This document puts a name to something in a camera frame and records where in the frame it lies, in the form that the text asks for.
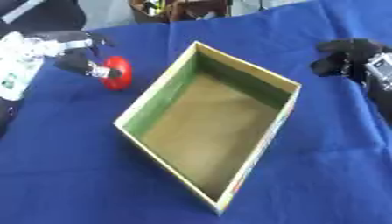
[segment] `red tomato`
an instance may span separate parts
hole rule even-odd
[[[122,76],[116,78],[102,78],[101,82],[106,88],[121,90],[127,88],[132,81],[132,69],[130,63],[123,57],[109,57],[103,63],[105,67],[111,67],[122,72]]]

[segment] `box rim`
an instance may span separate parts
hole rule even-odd
[[[293,91],[289,91],[287,89],[284,89],[284,91],[288,92],[290,94],[290,98],[287,100],[287,102],[284,104],[282,109],[279,110],[279,112],[276,114],[275,119],[270,123],[269,127],[267,130],[264,132],[262,135],[262,138],[260,141],[257,142],[255,145],[255,148],[250,152],[248,157],[244,160],[243,164],[241,165],[240,169],[235,173],[235,175],[231,178],[229,184],[226,186],[225,190],[223,193],[220,195],[220,197],[214,201],[212,198],[210,198],[206,193],[201,191],[199,187],[197,187],[194,183],[192,183],[188,178],[186,178],[183,174],[181,174],[179,171],[174,169],[171,165],[165,162],[164,159],[162,159],[158,154],[154,153],[152,150],[150,150],[146,145],[141,143],[137,137],[131,135],[123,126],[127,123],[127,121],[135,115],[135,113],[144,106],[145,103],[151,99],[159,89],[161,89],[171,78],[175,77],[176,72],[200,49],[206,48],[207,50],[210,50],[216,54],[223,55],[225,57],[228,57],[230,60],[235,60],[238,62],[243,63],[247,67],[252,67],[258,71],[261,71],[263,73],[266,73],[268,75],[271,75],[273,78],[279,79],[280,81],[285,81],[290,83],[295,87]],[[270,85],[280,88],[279,85],[276,83],[270,83],[268,80],[267,81]],[[234,56],[228,55],[224,52],[221,52],[219,50],[216,50],[208,45],[202,44],[199,41],[194,41],[190,46],[187,47],[187,49],[175,60],[175,62],[169,66],[169,68],[164,71],[164,73],[158,77],[148,88],[147,90],[144,91],[135,101],[131,103],[131,105],[120,114],[119,117],[114,121],[114,125],[126,136],[128,137],[132,142],[134,142],[137,146],[139,146],[144,152],[146,152],[155,162],[158,162],[160,165],[162,165],[168,172],[170,172],[172,175],[174,175],[176,178],[178,178],[182,183],[185,184],[191,191],[193,191],[194,194],[196,194],[198,197],[200,197],[202,200],[207,202],[207,204],[213,208],[213,210],[217,214],[221,214],[225,209],[226,206],[222,206],[223,200],[226,198],[226,196],[229,196],[229,193],[233,186],[236,184],[237,180],[240,179],[243,174],[246,172],[247,168],[249,167],[250,161],[253,161],[255,158],[257,158],[258,155],[263,154],[263,149],[259,149],[263,146],[263,144],[266,142],[266,134],[272,131],[272,128],[276,126],[277,121],[279,120],[278,118],[282,117],[284,114],[287,112],[288,105],[290,104],[295,104],[295,99],[298,96],[299,89],[301,88],[301,84],[294,80],[290,80],[288,78],[285,78],[277,73],[273,73],[265,68],[262,68],[260,66],[251,64],[245,60],[238,59]]]

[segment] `cardboard box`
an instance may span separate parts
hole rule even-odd
[[[195,42],[115,126],[221,214],[299,89],[295,81]]]

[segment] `box bottom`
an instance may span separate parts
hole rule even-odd
[[[199,72],[142,140],[216,201],[277,113]]]

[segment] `blue tablecloth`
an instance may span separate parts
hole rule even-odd
[[[392,223],[390,130],[349,80],[309,64],[319,41],[392,45],[389,0],[325,0],[243,17],[100,30],[134,68],[132,87],[48,62],[0,141],[0,223]],[[215,216],[112,125],[194,40],[303,84],[297,106],[234,197]]]

